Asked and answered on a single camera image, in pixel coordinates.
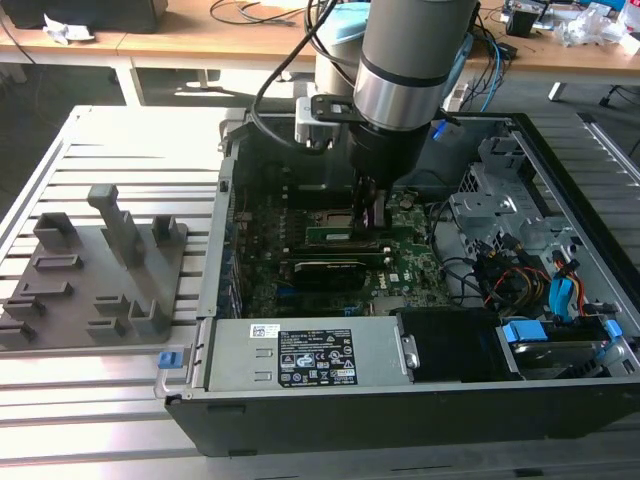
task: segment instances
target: white sticker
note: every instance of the white sticker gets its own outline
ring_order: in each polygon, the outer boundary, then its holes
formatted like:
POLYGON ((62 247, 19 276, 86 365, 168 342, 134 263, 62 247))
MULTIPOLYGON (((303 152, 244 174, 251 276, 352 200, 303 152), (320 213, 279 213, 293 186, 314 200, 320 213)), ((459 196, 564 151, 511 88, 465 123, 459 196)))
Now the white sticker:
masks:
POLYGON ((249 338, 278 338, 279 323, 251 324, 249 338))
POLYGON ((351 235, 348 233, 327 233, 325 239, 327 242, 339 242, 344 240, 349 240, 351 235))

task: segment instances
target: gray plastic part holder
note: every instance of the gray plastic part holder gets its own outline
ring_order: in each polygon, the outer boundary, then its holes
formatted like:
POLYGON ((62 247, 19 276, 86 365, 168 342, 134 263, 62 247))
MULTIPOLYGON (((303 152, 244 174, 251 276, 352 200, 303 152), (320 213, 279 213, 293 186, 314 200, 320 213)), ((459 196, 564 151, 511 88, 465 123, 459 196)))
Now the gray plastic part holder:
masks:
POLYGON ((46 213, 40 240, 0 317, 0 350, 154 344, 166 341, 187 227, 170 215, 137 226, 114 185, 88 201, 106 227, 74 227, 46 213))

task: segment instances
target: black cable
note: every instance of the black cable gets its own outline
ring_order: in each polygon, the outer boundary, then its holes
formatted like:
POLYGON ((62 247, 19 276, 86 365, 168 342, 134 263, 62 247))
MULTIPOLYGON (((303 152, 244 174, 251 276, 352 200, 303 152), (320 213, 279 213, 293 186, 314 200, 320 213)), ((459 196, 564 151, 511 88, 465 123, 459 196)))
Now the black cable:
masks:
MULTIPOLYGON (((469 272, 467 273, 465 276, 463 276, 462 278, 466 281, 467 278, 474 276, 475 273, 474 272, 469 272)), ((449 298, 450 299, 460 299, 457 303, 456 302, 451 302, 453 303, 456 307, 463 307, 463 303, 466 299, 468 298, 484 298, 482 295, 465 295, 464 294, 464 289, 465 289, 465 282, 461 281, 460 282, 460 295, 451 295, 449 298)))
MULTIPOLYGON (((305 26, 305 33, 308 31, 308 29, 313 27, 313 21, 311 20, 311 9, 308 9, 306 12, 304 26, 305 26)), ((351 60, 346 60, 344 58, 338 58, 336 56, 331 55, 329 51, 326 49, 326 47, 323 45, 322 41, 320 41, 320 39, 318 38, 318 35, 314 35, 311 38, 310 43, 316 52, 318 52, 320 55, 322 55, 326 59, 330 60, 332 63, 338 63, 341 65, 345 65, 347 67, 354 67, 354 68, 358 67, 358 62, 353 62, 351 60)))
POLYGON ((625 99, 627 102, 629 102, 631 105, 635 105, 637 107, 640 107, 640 103, 634 102, 633 100, 628 99, 627 97, 625 97, 624 95, 622 95, 622 93, 620 92, 620 88, 617 88, 615 90, 615 93, 617 93, 618 95, 620 95, 620 97, 622 97, 623 99, 625 99))
MULTIPOLYGON (((311 10, 311 7, 313 6, 313 1, 314 0, 309 0, 309 3, 307 4, 308 10, 311 10)), ((271 75, 269 75, 269 78, 267 78, 267 80, 264 82, 262 87, 260 87, 260 90, 258 90, 256 98, 254 99, 253 104, 251 105, 251 117, 253 119, 253 123, 262 133, 264 133, 266 136, 274 140, 279 145, 282 145, 283 147, 295 150, 297 152, 307 153, 310 155, 321 155, 327 150, 328 145, 325 144, 320 148, 314 148, 314 147, 307 148, 302 144, 299 144, 297 142, 292 142, 290 140, 286 140, 280 137, 276 132, 271 130, 271 128, 269 128, 269 126, 262 119, 262 117, 260 116, 260 113, 258 112, 258 107, 260 106, 260 102, 262 101, 262 98, 264 97, 264 94, 269 88, 269 86, 274 82, 276 78, 278 78, 278 76, 280 76, 280 74, 282 74, 282 72, 284 72, 284 70, 289 66, 289 64, 293 62, 296 56, 300 53, 300 51, 304 48, 304 46, 309 42, 311 37, 315 35, 318 29, 326 21, 331 11, 335 8, 336 4, 337 4, 337 0, 330 0, 330 3, 328 4, 327 8, 324 10, 322 15, 318 19, 318 23, 316 23, 313 26, 313 28, 306 33, 304 38, 300 41, 300 43, 298 43, 298 45, 296 45, 296 47, 287 56, 287 58, 285 58, 285 60, 271 73, 271 75)))
MULTIPOLYGON (((314 28, 313 20, 311 19, 311 5, 308 5, 308 7, 306 9, 306 14, 305 14, 305 17, 304 17, 304 32, 306 34, 308 34, 313 28, 314 28)), ((331 62, 331 65, 333 66, 333 68, 336 70, 336 72, 338 72, 338 74, 342 77, 342 79, 345 82, 347 82, 347 84, 349 86, 351 86, 351 87, 355 86, 355 82, 353 81, 353 79, 339 65, 340 63, 345 63, 346 60, 343 60, 343 59, 340 59, 340 58, 337 58, 337 57, 334 57, 333 55, 331 55, 329 53, 329 51, 327 50, 327 48, 322 43, 322 41, 318 38, 318 35, 316 35, 315 33, 311 36, 310 43, 311 43, 311 46, 313 47, 313 49, 316 52, 318 52, 318 54, 324 56, 325 58, 327 58, 331 62)))
POLYGON ((447 258, 445 260, 440 260, 440 255, 438 253, 438 247, 436 245, 436 228, 438 227, 438 222, 440 221, 440 218, 442 217, 442 212, 444 212, 445 208, 447 208, 447 206, 449 206, 449 202, 444 202, 442 204, 442 206, 440 207, 440 209, 438 210, 438 214, 436 215, 436 220, 433 224, 433 228, 431 229, 431 231, 429 232, 429 237, 428 237, 428 244, 431 246, 431 250, 433 251, 433 256, 436 259, 436 262, 438 263, 438 265, 440 266, 440 268, 442 269, 443 272, 445 272, 447 275, 449 275, 452 278, 455 278, 456 280, 464 283, 467 287, 469 287, 470 289, 478 292, 479 294, 482 295, 482 290, 480 290, 480 288, 478 288, 476 285, 474 285, 473 283, 469 282, 468 280, 466 280, 464 277, 461 277, 460 275, 458 275, 457 273, 455 273, 454 271, 452 271, 449 267, 447 267, 445 265, 445 263, 449 262, 450 260, 452 260, 454 257, 452 258, 447 258))
POLYGON ((620 85, 611 85, 611 89, 609 90, 609 92, 600 99, 599 104, 603 107, 607 107, 609 106, 609 101, 611 100, 611 95, 613 95, 616 90, 620 88, 620 85))
POLYGON ((14 95, 14 97, 18 98, 20 102, 23 102, 24 106, 26 108, 28 108, 29 110, 31 110, 33 113, 35 113, 40 118, 40 120, 42 120, 42 122, 46 123, 50 127, 59 129, 59 128, 61 128, 62 125, 58 125, 57 123, 55 123, 55 122, 53 122, 51 120, 48 120, 47 118, 44 117, 44 115, 40 111, 40 101, 39 101, 40 87, 42 85, 42 78, 43 78, 44 70, 46 69, 46 66, 41 66, 40 68, 42 68, 42 70, 40 71, 40 74, 38 76, 38 83, 37 83, 37 87, 36 87, 36 91, 35 91, 35 99, 33 101, 34 105, 30 104, 31 99, 23 97, 20 93, 18 93, 18 91, 16 90, 16 87, 12 86, 9 83, 10 82, 10 78, 9 77, 5 77, 2 74, 0 74, 0 78, 3 79, 2 86, 4 87, 7 99, 9 98, 9 90, 11 90, 11 92, 14 95))
POLYGON ((466 257, 448 257, 448 258, 445 258, 442 261, 442 263, 453 262, 454 260, 457 261, 457 262, 467 263, 470 259, 468 259, 466 257))
MULTIPOLYGON (((468 105, 467 111, 471 110, 471 107, 473 106, 473 101, 477 97, 479 97, 480 95, 485 95, 490 93, 490 86, 491 86, 492 78, 494 76, 494 72, 496 69, 496 61, 495 61, 496 53, 493 47, 493 44, 496 43, 496 38, 494 37, 493 33, 491 33, 491 31, 484 26, 484 22, 482 21, 482 18, 480 17, 480 15, 478 15, 476 19, 480 24, 479 25, 476 24, 475 27, 478 30, 480 30, 482 35, 475 33, 474 37, 477 40, 486 42, 488 61, 482 74, 478 78, 476 78, 474 83, 470 86, 469 95, 462 101, 460 105, 461 109, 465 105, 468 105)), ((498 89, 504 84, 507 71, 511 67, 511 62, 512 62, 512 59, 509 59, 508 62, 500 62, 500 72, 498 73, 499 76, 496 82, 494 95, 495 95, 495 92, 497 92, 498 89)))
MULTIPOLYGON (((253 15, 251 15, 249 13, 249 9, 251 7, 255 7, 256 5, 260 5, 260 2, 250 2, 250 3, 246 3, 245 5, 240 5, 240 1, 239 0, 233 0, 233 4, 236 7, 236 10, 238 10, 238 13, 240 15, 242 15, 244 18, 246 18, 249 22, 255 23, 258 22, 260 20, 263 20, 260 17, 254 17, 253 15)), ((293 10, 291 12, 289 12, 289 14, 291 15, 296 15, 298 13, 300 13, 302 11, 302 9, 298 8, 296 10, 293 10)), ((268 20, 267 22, 264 23, 269 23, 269 24, 273 24, 273 25, 285 25, 287 27, 293 27, 295 26, 296 22, 292 21, 292 20, 285 20, 282 18, 275 18, 275 19, 271 19, 268 20)))
POLYGON ((2 25, 2 29, 4 30, 4 33, 7 34, 7 36, 11 39, 11 41, 13 42, 13 44, 18 47, 18 50, 20 50, 20 52, 29 59, 29 61, 33 64, 36 65, 36 62, 33 58, 31 58, 31 55, 29 55, 26 50, 24 48, 22 48, 22 45, 20 45, 18 43, 18 41, 13 37, 13 35, 11 35, 11 32, 9 32, 9 29, 7 28, 7 26, 4 24, 4 19, 2 18, 2 15, 0 15, 0 25, 2 25))
MULTIPOLYGON (((298 8, 296 10, 291 10, 289 12, 285 12, 285 13, 281 13, 279 15, 274 15, 273 17, 268 17, 268 18, 256 18, 255 20, 249 20, 247 19, 246 22, 237 22, 235 20, 227 20, 225 18, 220 18, 217 15, 215 15, 213 12, 215 12, 216 10, 218 10, 221 7, 225 7, 228 5, 233 5, 234 1, 232 2, 228 2, 227 0, 217 0, 216 2, 213 3, 213 5, 211 5, 211 7, 209 8, 209 16, 211 18, 213 18, 214 20, 217 20, 218 22, 221 23, 226 23, 227 25, 260 25, 260 24, 264 24, 264 23, 271 23, 273 24, 273 20, 278 20, 280 18, 284 18, 284 17, 288 17, 290 15, 296 15, 302 11, 304 11, 304 8, 298 8)), ((250 6, 256 5, 256 3, 251 3, 248 6, 245 5, 242 8, 246 9, 250 6)))
POLYGON ((629 90, 622 85, 616 85, 616 90, 622 90, 623 92, 630 93, 631 95, 640 95, 640 92, 634 92, 633 90, 629 90))
POLYGON ((438 206, 438 205, 441 205, 441 203, 440 203, 440 202, 435 202, 435 203, 432 203, 432 204, 431 204, 431 207, 429 208, 429 210, 428 210, 428 211, 427 211, 427 206, 426 206, 426 205, 424 206, 424 209, 423 209, 424 214, 425 214, 425 216, 427 217, 427 218, 426 218, 426 221, 427 221, 427 225, 426 225, 426 229, 427 229, 427 243, 429 243, 429 241, 430 241, 430 239, 431 239, 431 237, 430 237, 430 235, 431 235, 431 230, 432 230, 432 228, 431 228, 431 218, 432 218, 432 216, 433 216, 433 210, 434 210, 434 209, 436 208, 436 206, 438 206))
POLYGON ((640 138, 638 139, 638 141, 636 143, 633 144, 633 147, 631 147, 631 150, 629 150, 629 157, 631 155, 634 154, 634 152, 638 149, 638 147, 640 146, 640 138))

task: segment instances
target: white paper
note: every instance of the white paper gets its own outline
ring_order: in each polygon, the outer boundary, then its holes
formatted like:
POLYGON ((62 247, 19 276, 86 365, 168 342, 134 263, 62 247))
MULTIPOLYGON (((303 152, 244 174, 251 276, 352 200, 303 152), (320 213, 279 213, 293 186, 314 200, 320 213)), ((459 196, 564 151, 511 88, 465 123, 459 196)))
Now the white paper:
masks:
POLYGON ((66 25, 46 15, 44 16, 44 21, 46 26, 42 28, 42 31, 61 45, 69 45, 69 40, 87 41, 95 39, 84 25, 66 25))

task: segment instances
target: blue cable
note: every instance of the blue cable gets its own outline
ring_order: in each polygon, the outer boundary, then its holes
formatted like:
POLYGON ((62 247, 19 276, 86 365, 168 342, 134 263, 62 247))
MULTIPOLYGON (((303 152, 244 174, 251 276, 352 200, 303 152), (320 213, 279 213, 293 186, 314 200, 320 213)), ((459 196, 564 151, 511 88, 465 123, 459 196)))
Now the blue cable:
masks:
POLYGON ((496 45, 496 42, 492 41, 491 45, 493 45, 493 48, 496 51, 496 71, 493 75, 493 81, 491 82, 491 88, 489 89, 487 99, 484 101, 484 105, 480 109, 481 112, 484 112, 491 103, 491 100, 493 100, 493 96, 496 94, 496 82, 498 80, 498 76, 500 75, 500 49, 498 48, 498 45, 496 45))

